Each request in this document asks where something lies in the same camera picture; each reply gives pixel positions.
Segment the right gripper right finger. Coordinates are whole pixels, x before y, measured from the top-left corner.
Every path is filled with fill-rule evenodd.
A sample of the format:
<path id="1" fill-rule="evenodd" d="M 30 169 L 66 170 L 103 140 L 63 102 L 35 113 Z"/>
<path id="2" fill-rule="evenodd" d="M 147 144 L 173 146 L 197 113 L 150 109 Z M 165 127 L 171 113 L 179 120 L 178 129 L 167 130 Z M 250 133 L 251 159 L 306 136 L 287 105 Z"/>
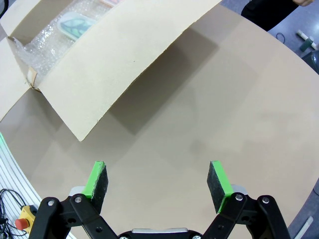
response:
<path id="1" fill-rule="evenodd" d="M 270 195 L 252 199 L 234 191 L 220 161 L 211 161 L 207 184 L 216 217 L 204 239 L 227 239 L 235 225 L 245 225 L 253 239 L 289 239 L 288 228 L 276 200 Z"/>

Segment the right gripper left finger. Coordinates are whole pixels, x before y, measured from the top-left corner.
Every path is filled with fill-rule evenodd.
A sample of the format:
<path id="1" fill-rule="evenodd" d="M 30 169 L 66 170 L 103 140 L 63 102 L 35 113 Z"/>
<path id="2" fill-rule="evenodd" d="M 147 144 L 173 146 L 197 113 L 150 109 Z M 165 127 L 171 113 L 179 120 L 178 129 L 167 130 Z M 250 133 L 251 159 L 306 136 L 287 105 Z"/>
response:
<path id="1" fill-rule="evenodd" d="M 30 239 L 65 239 L 72 227 L 82 226 L 91 239 L 118 236 L 100 216 L 108 187 L 106 164 L 96 161 L 84 189 L 64 201 L 44 198 L 37 210 Z"/>

